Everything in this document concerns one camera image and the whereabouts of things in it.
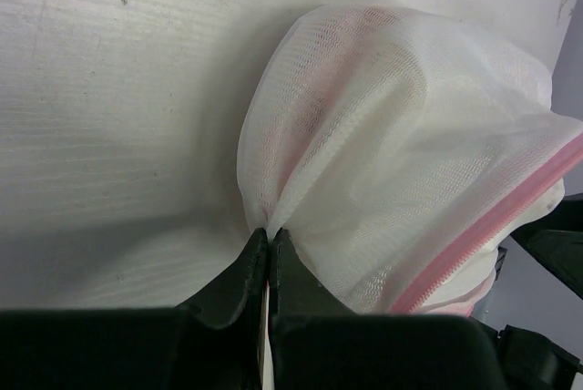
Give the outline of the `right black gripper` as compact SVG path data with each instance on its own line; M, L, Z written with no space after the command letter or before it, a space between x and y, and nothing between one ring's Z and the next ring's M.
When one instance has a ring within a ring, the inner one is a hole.
M581 388L581 195L559 203L529 249L509 247L495 289L494 326L510 388Z

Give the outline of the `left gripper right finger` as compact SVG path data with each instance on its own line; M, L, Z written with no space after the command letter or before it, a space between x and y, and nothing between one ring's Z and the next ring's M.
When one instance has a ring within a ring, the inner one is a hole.
M277 389L498 389L486 332L454 316L361 315L300 260L290 233L270 246L269 339Z

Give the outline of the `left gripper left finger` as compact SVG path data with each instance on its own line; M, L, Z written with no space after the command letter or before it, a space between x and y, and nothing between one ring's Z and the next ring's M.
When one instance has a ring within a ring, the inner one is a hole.
M259 389L268 240L174 307L1 314L4 389Z

